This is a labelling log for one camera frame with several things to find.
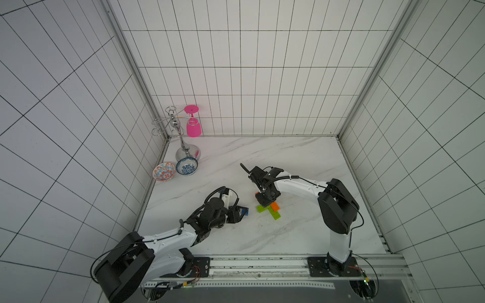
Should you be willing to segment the green lego plate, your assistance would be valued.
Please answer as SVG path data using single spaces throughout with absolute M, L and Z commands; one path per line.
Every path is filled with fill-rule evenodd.
M 271 207 L 268 209 L 269 213 L 273 217 L 274 220 L 278 220 L 281 216 L 278 211 L 274 211 Z
M 264 211 L 268 210 L 269 208 L 270 208 L 270 206 L 268 206 L 268 207 L 263 207 L 263 206 L 261 206 L 261 205 L 258 205 L 258 206 L 256 207 L 256 210 L 257 210 L 257 212 L 258 212 L 258 213 L 262 213 L 262 212 L 264 212 Z

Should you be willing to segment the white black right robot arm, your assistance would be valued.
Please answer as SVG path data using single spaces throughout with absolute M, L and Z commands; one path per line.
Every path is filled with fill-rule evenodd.
M 256 166 L 249 170 L 240 165 L 256 185 L 255 197 L 262 207 L 275 203 L 282 193 L 289 193 L 316 203 L 330 230 L 330 247 L 323 267 L 332 276 L 342 276 L 354 261 L 351 252 L 352 225 L 359 215 L 359 205 L 338 179 L 325 185 L 272 167 L 268 172 Z

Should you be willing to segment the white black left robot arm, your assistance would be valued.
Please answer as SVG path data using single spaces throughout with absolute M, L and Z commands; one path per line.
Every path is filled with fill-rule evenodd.
M 170 231 L 153 236 L 130 232 L 92 263 L 92 280 L 109 302 L 125 302 L 136 289 L 163 276 L 184 279 L 175 289 L 208 276 L 208 258 L 197 258 L 189 249 L 206 240 L 212 229 L 239 223 L 248 215 L 248 208 L 230 202 L 234 193 L 225 186 L 217 188 Z

